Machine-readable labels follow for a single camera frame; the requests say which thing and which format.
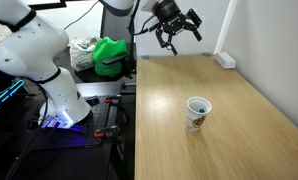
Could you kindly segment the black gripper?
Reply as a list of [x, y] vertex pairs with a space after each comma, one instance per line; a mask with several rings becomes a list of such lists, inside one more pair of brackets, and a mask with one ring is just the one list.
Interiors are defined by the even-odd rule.
[[[198, 32], [202, 20], [193, 9], [190, 9], [185, 16], [182, 14], [175, 0], [160, 0], [154, 4], [154, 15], [159, 21], [155, 30], [157, 40], [162, 48], [171, 50], [174, 55], [177, 55], [178, 52], [172, 44], [172, 35], [176, 35], [182, 30], [187, 29], [193, 32], [198, 41], [202, 40]], [[168, 34], [167, 40], [163, 39], [163, 33]]]

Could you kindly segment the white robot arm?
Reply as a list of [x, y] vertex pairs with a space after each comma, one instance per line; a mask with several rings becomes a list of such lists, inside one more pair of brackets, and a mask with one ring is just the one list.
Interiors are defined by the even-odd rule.
[[[99, 0], [112, 14], [126, 16], [135, 0]], [[182, 30], [197, 31], [201, 19], [190, 9], [183, 15], [174, 0], [145, 0], [146, 11], [159, 20], [156, 30], [161, 47], [177, 52], [171, 40], [163, 42], [162, 32], [169, 37]], [[43, 127], [70, 129], [90, 112], [90, 105], [81, 97], [70, 72], [57, 67], [53, 58], [69, 43], [65, 30], [39, 17], [33, 8], [22, 0], [0, 0], [0, 24], [7, 26], [12, 34], [0, 39], [0, 71], [15, 77], [26, 77], [42, 86], [48, 99], [40, 110], [39, 124]]]

